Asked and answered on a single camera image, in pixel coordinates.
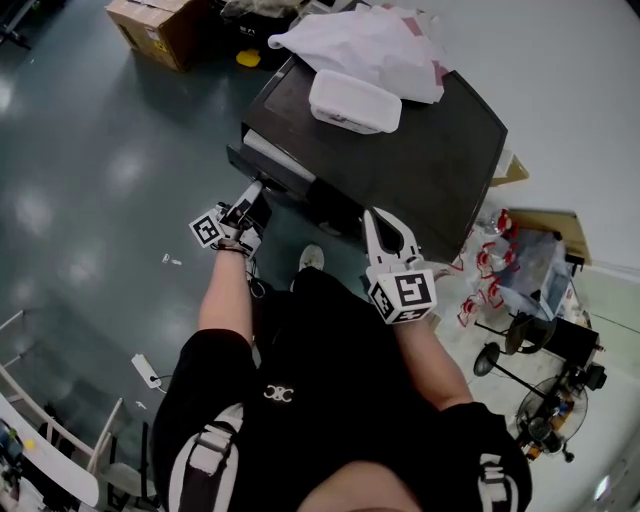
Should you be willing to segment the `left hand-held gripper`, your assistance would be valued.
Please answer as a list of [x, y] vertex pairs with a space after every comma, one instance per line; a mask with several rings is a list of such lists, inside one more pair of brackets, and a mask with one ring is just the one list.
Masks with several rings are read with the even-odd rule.
[[252, 258], [259, 249], [272, 210], [263, 195], [263, 183], [255, 180], [238, 202], [218, 203], [189, 225], [203, 248], [231, 250]]

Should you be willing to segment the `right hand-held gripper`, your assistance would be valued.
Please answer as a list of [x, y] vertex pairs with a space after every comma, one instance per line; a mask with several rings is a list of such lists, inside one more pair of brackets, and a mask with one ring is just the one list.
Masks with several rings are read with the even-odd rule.
[[[423, 319], [437, 305], [433, 271], [421, 257], [413, 231], [381, 208], [363, 215], [368, 296], [387, 325]], [[384, 261], [405, 261], [382, 264]]]

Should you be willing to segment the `dark cabinet drawer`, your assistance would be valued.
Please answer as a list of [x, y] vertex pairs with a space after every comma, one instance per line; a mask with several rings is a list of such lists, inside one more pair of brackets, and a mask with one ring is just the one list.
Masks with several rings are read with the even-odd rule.
[[252, 129], [226, 151], [231, 165], [250, 180], [260, 181], [272, 195], [302, 202], [316, 180], [313, 173]]

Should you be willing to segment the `person's left forearm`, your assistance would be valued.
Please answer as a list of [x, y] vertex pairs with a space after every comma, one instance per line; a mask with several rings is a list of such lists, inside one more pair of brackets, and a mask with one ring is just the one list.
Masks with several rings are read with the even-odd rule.
[[222, 329], [253, 342], [252, 304], [243, 254], [217, 252], [213, 272], [202, 300], [198, 329]]

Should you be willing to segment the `person's right forearm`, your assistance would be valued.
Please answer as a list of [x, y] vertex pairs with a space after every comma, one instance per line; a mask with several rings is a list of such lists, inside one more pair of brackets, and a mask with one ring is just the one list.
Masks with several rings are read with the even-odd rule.
[[473, 402], [462, 371], [426, 320], [397, 324], [394, 333], [414, 386], [437, 410]]

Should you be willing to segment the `black drawer cabinet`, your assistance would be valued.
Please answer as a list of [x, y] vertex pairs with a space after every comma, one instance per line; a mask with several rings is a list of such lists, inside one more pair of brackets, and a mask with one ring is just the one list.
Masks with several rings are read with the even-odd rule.
[[316, 120], [314, 71], [290, 58], [251, 103], [241, 133], [255, 133], [309, 172], [297, 174], [246, 142], [228, 146], [232, 165], [263, 182], [274, 200], [363, 244], [362, 213], [383, 209], [414, 233], [424, 256], [450, 263], [490, 187], [507, 129], [457, 72], [433, 105], [406, 101], [398, 129], [360, 135]]

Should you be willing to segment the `person's left white shoe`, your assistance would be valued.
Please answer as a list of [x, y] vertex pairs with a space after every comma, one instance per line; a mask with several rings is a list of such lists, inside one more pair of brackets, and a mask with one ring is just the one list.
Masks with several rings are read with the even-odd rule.
[[323, 249], [317, 244], [308, 244], [299, 258], [299, 271], [313, 268], [319, 271], [324, 269], [325, 256]]

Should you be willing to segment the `pile of clear plastic bags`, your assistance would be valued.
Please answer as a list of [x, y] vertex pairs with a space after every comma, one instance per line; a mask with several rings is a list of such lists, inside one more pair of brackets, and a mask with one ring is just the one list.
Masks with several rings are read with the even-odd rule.
[[480, 313], [504, 306], [500, 273], [516, 262], [518, 233], [505, 208], [485, 208], [474, 222], [458, 257], [450, 265], [457, 281], [457, 323], [468, 327]]

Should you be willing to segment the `white plastic lidded container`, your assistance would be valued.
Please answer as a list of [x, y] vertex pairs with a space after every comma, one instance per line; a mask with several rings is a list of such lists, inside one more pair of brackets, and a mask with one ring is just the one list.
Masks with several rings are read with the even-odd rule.
[[362, 135], [393, 133], [402, 112], [396, 95], [331, 70], [316, 73], [309, 104], [316, 120]]

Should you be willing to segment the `white foam board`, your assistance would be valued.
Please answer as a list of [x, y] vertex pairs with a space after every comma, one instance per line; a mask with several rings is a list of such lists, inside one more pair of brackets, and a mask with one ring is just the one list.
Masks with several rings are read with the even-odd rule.
[[496, 170], [494, 173], [495, 179], [507, 177], [513, 158], [514, 152], [508, 146], [505, 146], [496, 165]]

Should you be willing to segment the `small cardboard piece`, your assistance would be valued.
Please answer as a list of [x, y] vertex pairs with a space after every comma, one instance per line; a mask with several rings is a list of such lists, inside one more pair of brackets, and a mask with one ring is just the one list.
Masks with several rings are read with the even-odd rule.
[[507, 177], [495, 179], [493, 175], [490, 186], [498, 187], [501, 185], [525, 181], [528, 178], [529, 178], [529, 172], [527, 171], [527, 169], [524, 167], [524, 165], [520, 162], [520, 160], [514, 153], [514, 158], [509, 168]]

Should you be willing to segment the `black round stand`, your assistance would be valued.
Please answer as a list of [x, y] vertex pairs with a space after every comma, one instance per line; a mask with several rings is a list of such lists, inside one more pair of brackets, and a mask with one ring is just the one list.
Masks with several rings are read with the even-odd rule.
[[487, 343], [483, 347], [474, 362], [474, 375], [476, 377], [484, 377], [493, 369], [497, 369], [530, 392], [546, 400], [547, 395], [545, 393], [500, 366], [498, 361], [501, 355], [512, 356], [516, 353], [531, 355], [540, 351], [555, 334], [558, 318], [542, 320], [527, 313], [518, 313], [512, 317], [509, 327], [503, 331], [496, 331], [478, 322], [475, 322], [474, 325], [504, 338], [504, 349], [501, 349], [497, 342]]

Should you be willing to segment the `large flat cardboard sheet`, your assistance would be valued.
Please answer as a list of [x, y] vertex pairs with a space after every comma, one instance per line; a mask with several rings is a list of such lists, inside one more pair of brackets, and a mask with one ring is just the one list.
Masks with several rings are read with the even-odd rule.
[[585, 233], [575, 212], [511, 208], [509, 214], [521, 228], [559, 233], [568, 255], [577, 257], [587, 266], [592, 265]]

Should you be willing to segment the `person's black clothing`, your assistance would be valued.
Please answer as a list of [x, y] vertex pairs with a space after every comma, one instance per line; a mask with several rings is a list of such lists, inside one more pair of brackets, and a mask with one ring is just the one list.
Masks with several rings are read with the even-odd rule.
[[200, 330], [183, 346], [151, 434], [169, 501], [179, 452], [241, 405], [229, 512], [295, 512], [348, 463], [381, 464], [423, 512], [525, 512], [529, 465], [505, 419], [481, 403], [438, 411], [410, 381], [392, 328], [334, 277], [310, 268], [267, 296], [253, 343]]

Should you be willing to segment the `brown cardboard box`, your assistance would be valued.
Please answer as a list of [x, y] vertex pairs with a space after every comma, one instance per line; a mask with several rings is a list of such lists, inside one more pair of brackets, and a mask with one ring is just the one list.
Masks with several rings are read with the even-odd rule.
[[106, 13], [130, 48], [172, 70], [188, 70], [214, 32], [210, 0], [112, 0]]

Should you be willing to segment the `white and pink plastic bag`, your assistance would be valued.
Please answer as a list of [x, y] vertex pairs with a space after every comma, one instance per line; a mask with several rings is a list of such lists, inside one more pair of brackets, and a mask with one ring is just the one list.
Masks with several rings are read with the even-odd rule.
[[438, 38], [438, 22], [419, 9], [358, 4], [350, 11], [309, 14], [268, 39], [312, 69], [342, 73], [403, 100], [434, 104], [453, 70]]

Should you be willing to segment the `white power strip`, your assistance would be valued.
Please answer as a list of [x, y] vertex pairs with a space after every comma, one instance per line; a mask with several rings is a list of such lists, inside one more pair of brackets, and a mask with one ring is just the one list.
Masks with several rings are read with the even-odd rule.
[[141, 354], [141, 353], [135, 354], [131, 359], [131, 363], [133, 364], [134, 368], [143, 379], [144, 383], [150, 389], [158, 389], [161, 387], [162, 385], [161, 378], [155, 372], [155, 370], [153, 369], [153, 367], [151, 366], [151, 364], [149, 363], [149, 361], [147, 360], [144, 354]]

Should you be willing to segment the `black floor fan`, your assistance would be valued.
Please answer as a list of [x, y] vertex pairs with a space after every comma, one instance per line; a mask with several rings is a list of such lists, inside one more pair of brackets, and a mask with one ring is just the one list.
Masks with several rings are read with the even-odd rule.
[[588, 405], [585, 388], [568, 378], [548, 378], [531, 389], [516, 414], [516, 440], [525, 457], [533, 462], [541, 455], [561, 455], [572, 463], [568, 443], [582, 427]]

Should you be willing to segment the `white table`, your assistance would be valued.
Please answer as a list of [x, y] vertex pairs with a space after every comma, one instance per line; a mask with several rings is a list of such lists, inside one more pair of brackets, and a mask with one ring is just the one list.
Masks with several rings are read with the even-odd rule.
[[[53, 416], [46, 413], [44, 408], [27, 393], [8, 372], [9, 363], [0, 363], [0, 381], [7, 384], [13, 391], [9, 397], [0, 392], [0, 419], [17, 431], [23, 441], [32, 439], [35, 448], [26, 450], [26, 458], [53, 482], [59, 485], [82, 504], [94, 508], [100, 498], [99, 484], [96, 478], [97, 464], [103, 454], [108, 440], [111, 438], [112, 424], [121, 409], [123, 399], [119, 398], [109, 414], [96, 444], [91, 447], [69, 430], [63, 427]], [[40, 435], [14, 407], [23, 402], [27, 408], [47, 425], [47, 435]], [[52, 434], [56, 432], [64, 440], [69, 441], [75, 448], [89, 457], [85, 466], [80, 466], [65, 457], [52, 443]]]

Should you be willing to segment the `dark round container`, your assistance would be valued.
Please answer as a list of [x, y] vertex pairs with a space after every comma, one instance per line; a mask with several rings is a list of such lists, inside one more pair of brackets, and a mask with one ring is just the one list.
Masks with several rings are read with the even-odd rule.
[[24, 444], [17, 431], [0, 419], [0, 459], [11, 466], [17, 466], [23, 459]]

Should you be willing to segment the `white chair with black frame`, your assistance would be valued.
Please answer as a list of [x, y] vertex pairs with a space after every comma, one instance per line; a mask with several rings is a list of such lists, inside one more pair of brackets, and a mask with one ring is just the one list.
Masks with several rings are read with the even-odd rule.
[[106, 482], [106, 512], [160, 512], [160, 501], [149, 476], [149, 424], [142, 423], [138, 469], [116, 460], [118, 440], [110, 440], [109, 464], [101, 472]]

